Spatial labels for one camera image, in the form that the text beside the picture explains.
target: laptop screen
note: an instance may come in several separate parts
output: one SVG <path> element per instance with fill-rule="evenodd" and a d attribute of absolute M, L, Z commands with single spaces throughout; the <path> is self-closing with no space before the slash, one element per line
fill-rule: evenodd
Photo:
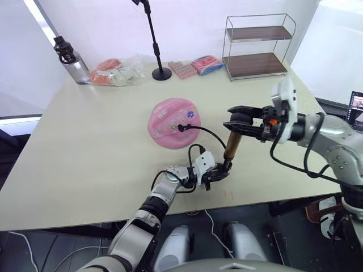
<path fill-rule="evenodd" d="M 352 92 L 347 122 L 352 129 L 363 131 L 363 92 Z"/>

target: wooden shelf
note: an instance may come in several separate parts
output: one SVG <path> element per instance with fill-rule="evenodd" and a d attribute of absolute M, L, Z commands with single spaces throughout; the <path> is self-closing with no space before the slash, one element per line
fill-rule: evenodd
<path fill-rule="evenodd" d="M 232 43 L 241 41 L 290 40 L 292 35 L 283 26 L 227 28 Z"/>
<path fill-rule="evenodd" d="M 224 57 L 223 62 L 231 80 L 287 73 L 286 68 L 273 53 Z"/>

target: brown cylindrical object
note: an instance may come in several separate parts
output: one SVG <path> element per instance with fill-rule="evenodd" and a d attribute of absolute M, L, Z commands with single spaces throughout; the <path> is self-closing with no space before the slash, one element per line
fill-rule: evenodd
<path fill-rule="evenodd" d="M 229 135 L 229 138 L 228 138 L 228 142 L 227 142 L 227 146 L 226 146 L 226 150 L 225 150 L 225 154 L 224 154 L 225 159 L 234 158 L 234 155 L 236 154 L 236 151 L 237 151 L 241 138 L 242 138 L 242 135 L 240 135 L 236 132 L 231 132 L 231 134 Z"/>
<path fill-rule="evenodd" d="M 233 160 L 234 155 L 236 154 L 241 138 L 242 135 L 236 132 L 231 132 L 231 134 L 229 134 L 227 146 L 223 156 L 225 158 L 225 161 L 223 162 L 221 172 L 228 172 L 228 169 L 230 168 L 231 165 L 231 161 Z"/>

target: black cable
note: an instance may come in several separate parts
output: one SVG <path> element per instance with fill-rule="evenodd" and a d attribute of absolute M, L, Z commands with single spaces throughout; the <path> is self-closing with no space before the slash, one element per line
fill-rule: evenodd
<path fill-rule="evenodd" d="M 315 141 L 316 141 L 316 139 L 317 139 L 317 137 L 319 135 L 320 129 L 322 128 L 323 123 L 324 123 L 324 119 L 325 119 L 325 116 L 324 116 L 325 114 L 324 113 L 318 112 L 317 115 L 320 116 L 319 123 L 316 126 L 316 129 L 315 129 L 315 131 L 313 133 L 313 136 L 310 139 L 309 145 L 307 146 L 307 149 L 306 149 L 306 152 L 305 152 L 305 155 L 304 155 L 304 170 L 307 173 L 307 175 L 309 177 L 311 177 L 312 179 L 318 178 L 325 171 L 325 169 L 327 169 L 327 168 L 325 168 L 326 167 L 325 166 L 324 167 L 325 169 L 323 168 L 324 170 L 322 169 L 317 175 L 315 175 L 315 174 L 313 174 L 312 172 L 309 171 L 309 168 L 307 166 L 307 159 L 309 158 L 310 151 L 313 148 L 313 145 L 315 144 Z"/>
<path fill-rule="evenodd" d="M 206 129 L 204 127 L 201 127 L 201 126 L 192 126 L 192 125 L 186 125 L 186 126 L 183 126 L 183 125 L 178 125 L 178 129 L 179 131 L 186 131 L 188 129 L 200 129 L 200 130 L 204 130 L 205 132 L 208 132 L 210 135 L 214 136 L 220 143 L 221 145 L 223 145 L 223 148 L 226 149 L 226 145 L 225 143 L 220 139 L 220 137 L 218 137 L 216 135 L 216 133 L 210 131 L 209 129 Z"/>
<path fill-rule="evenodd" d="M 76 242 L 77 242 L 77 240 L 75 239 L 75 240 L 74 240 L 74 243 L 73 243 L 73 250 L 72 250 L 72 252 L 73 252 L 73 251 L 74 251 L 74 249 L 75 249 L 75 244 L 76 244 Z M 71 267 L 71 265 L 72 265 L 72 259 L 73 259 L 73 254 L 70 256 L 69 266 L 68 266 L 68 272 L 69 272 L 70 267 Z"/>
<path fill-rule="evenodd" d="M 182 186 L 184 186 L 184 184 L 183 184 L 183 181 L 180 179 L 180 177 L 178 177 L 176 174 L 174 174 L 174 173 L 172 173 L 172 172 L 170 172 L 170 171 L 168 171 L 168 170 L 161 170 L 159 173 L 157 173 L 157 175 L 155 176 L 155 178 L 154 178 L 154 180 L 153 180 L 153 183 L 152 183 L 152 185 L 151 185 L 151 190 L 150 191 L 152 191 L 153 190 L 153 188 L 154 188 L 154 185 L 155 185 L 155 182 L 156 182 L 156 180 L 158 179 L 158 177 L 160 176 L 160 174 L 162 174 L 162 173 L 166 173 L 166 174 L 169 174 L 169 175 L 171 175 L 171 176 L 173 176 L 173 177 L 175 177 L 179 182 L 180 182 L 180 184 L 182 185 Z M 180 192 L 176 192 L 177 194 L 188 194 L 188 193 L 192 193 L 192 192 L 194 192 L 195 191 L 195 189 L 196 189 L 196 184 L 194 184 L 193 185 L 193 189 L 191 189 L 191 190 L 189 190 L 189 191 L 180 191 Z"/>
<path fill-rule="evenodd" d="M 193 165 L 192 165 L 191 150 L 192 150 L 192 147 L 195 147 L 195 146 L 198 146 L 199 147 L 199 150 L 204 149 L 204 147 L 202 145 L 198 144 L 198 143 L 194 143 L 191 146 L 189 146 L 189 149 L 188 149 L 188 159 L 189 159 L 189 166 L 190 166 L 190 168 L 191 168 L 192 171 L 193 171 Z"/>
<path fill-rule="evenodd" d="M 101 254 L 102 254 L 102 256 L 104 255 L 104 253 L 103 253 L 103 245 L 102 245 L 102 239 L 101 239 L 101 243 L 100 243 L 100 247 L 101 247 Z"/>
<path fill-rule="evenodd" d="M 58 235 L 56 235 L 56 237 L 53 239 L 53 242 L 50 244 L 49 250 L 47 252 L 47 255 L 45 256 L 45 259 L 44 259 L 44 262 L 43 262 L 43 266 L 41 267 L 40 272 L 43 272 L 44 271 L 45 264 L 47 263 L 47 259 L 49 257 L 50 251 L 52 250 L 53 245 L 55 244 L 57 238 L 58 238 Z"/>
<path fill-rule="evenodd" d="M 193 182 L 193 188 L 191 190 L 189 190 L 189 191 L 178 191 L 176 193 L 177 194 L 189 194 L 189 193 L 193 193 L 196 188 L 197 188 L 197 184 L 196 184 L 196 182 Z"/>
<path fill-rule="evenodd" d="M 180 179 L 180 177 L 178 177 L 176 174 L 174 174 L 174 173 L 172 173 L 172 172 L 170 172 L 170 171 L 168 171 L 168 170 L 161 170 L 159 173 L 157 173 L 157 175 L 154 177 L 154 180 L 153 180 L 153 183 L 152 183 L 152 185 L 151 185 L 151 190 L 150 191 L 152 191 L 153 190 L 153 188 L 154 188 L 154 185 L 155 185 L 155 182 L 156 182 L 156 180 L 157 180 L 157 178 L 160 176 L 160 174 L 162 174 L 162 173 L 165 173 L 165 174 L 169 174 L 169 175 L 171 175 L 171 176 L 173 176 L 173 177 L 175 177 L 179 182 L 180 182 L 180 184 L 182 184 L 182 185 L 184 185 L 183 184 L 183 181 Z"/>
<path fill-rule="evenodd" d="M 339 219 L 338 223 L 334 226 L 334 230 L 331 235 L 331 241 L 332 241 L 333 245 L 335 244 L 335 236 L 339 230 L 340 225 L 343 223 L 344 220 L 348 220 L 348 219 L 349 219 L 349 215 L 344 215 L 344 216 L 342 216 L 342 218 Z"/>
<path fill-rule="evenodd" d="M 294 169 L 294 170 L 296 170 L 296 171 L 299 171 L 299 172 L 302 172 L 302 173 L 306 173 L 306 174 L 307 174 L 307 172 L 305 171 L 305 169 L 301 169 L 301 168 L 299 168 L 299 167 L 296 167 L 296 166 L 293 166 L 293 165 L 291 165 L 291 164 L 285 163 L 285 162 L 283 162 L 283 161 L 279 160 L 278 158 L 276 158 L 276 157 L 274 156 L 274 154 L 273 154 L 273 152 L 274 152 L 274 150 L 275 150 L 275 147 L 276 147 L 277 143 L 278 143 L 278 142 L 279 142 L 279 140 L 281 139 L 281 136 L 282 136 L 282 134 L 283 134 L 283 132 L 284 132 L 284 130 L 285 130 L 285 127 L 286 127 L 286 121 L 281 122 L 281 127 L 280 127 L 280 129 L 279 129 L 279 131 L 278 131 L 278 133 L 277 133 L 277 135 L 276 135 L 276 138 L 275 138 L 275 140 L 273 141 L 272 146 L 271 146 L 271 149 L 270 149 L 270 156 L 271 156 L 271 158 L 272 158 L 274 161 L 276 161 L 277 163 L 282 164 L 283 166 L 286 166 L 286 167 L 289 167 L 289 168 Z M 337 179 L 335 179 L 335 178 L 332 178 L 332 177 L 328 177 L 328 176 L 323 175 L 322 173 L 323 173 L 323 172 L 324 172 L 327 168 L 328 168 L 328 166 L 327 166 L 327 165 L 325 165 L 325 166 L 323 167 L 323 169 L 322 169 L 322 170 L 320 170 L 320 172 L 319 172 L 319 173 L 315 173 L 315 172 L 310 172 L 310 173 L 311 173 L 311 174 L 313 174 L 313 175 L 318 175 L 318 177 L 321 177 L 321 178 L 323 178 L 323 179 L 326 179 L 326 180 L 329 180 L 329 181 L 332 181 L 332 182 L 338 183 L 338 184 L 339 184 L 339 185 L 341 185 L 341 186 L 349 187 L 349 188 L 351 188 L 352 190 L 358 191 L 358 192 L 360 192 L 360 193 L 362 193 L 362 192 L 363 192 L 363 189 L 360 189 L 360 188 L 355 187 L 355 186 L 353 186 L 353 185 L 350 185 L 350 184 L 347 184 L 347 183 L 345 183 L 345 182 L 342 182 L 341 180 L 337 180 Z"/>

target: beige tabletop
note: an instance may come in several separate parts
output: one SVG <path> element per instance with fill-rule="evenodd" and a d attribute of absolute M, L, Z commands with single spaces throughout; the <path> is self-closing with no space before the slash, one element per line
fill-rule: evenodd
<path fill-rule="evenodd" d="M 291 69 L 298 111 L 322 109 Z M 187 165 L 187 148 L 168 150 L 148 135 L 154 106 L 170 97 L 197 106 L 202 126 L 227 142 L 227 109 L 271 105 L 282 77 L 230 82 L 223 69 L 206 76 L 138 86 L 80 86 L 71 78 L 55 95 L 0 191 L 0 231 L 74 226 L 129 218 L 148 196 L 155 174 L 171 164 Z M 222 162 L 223 149 L 201 131 L 195 141 Z M 169 213 L 213 209 L 339 192 L 339 186 L 283 167 L 269 156 L 271 143 L 243 137 L 231 175 L 193 194 L 179 194 Z M 276 156 L 302 166 L 305 149 L 288 142 Z M 311 154 L 317 171 L 324 159 Z"/>

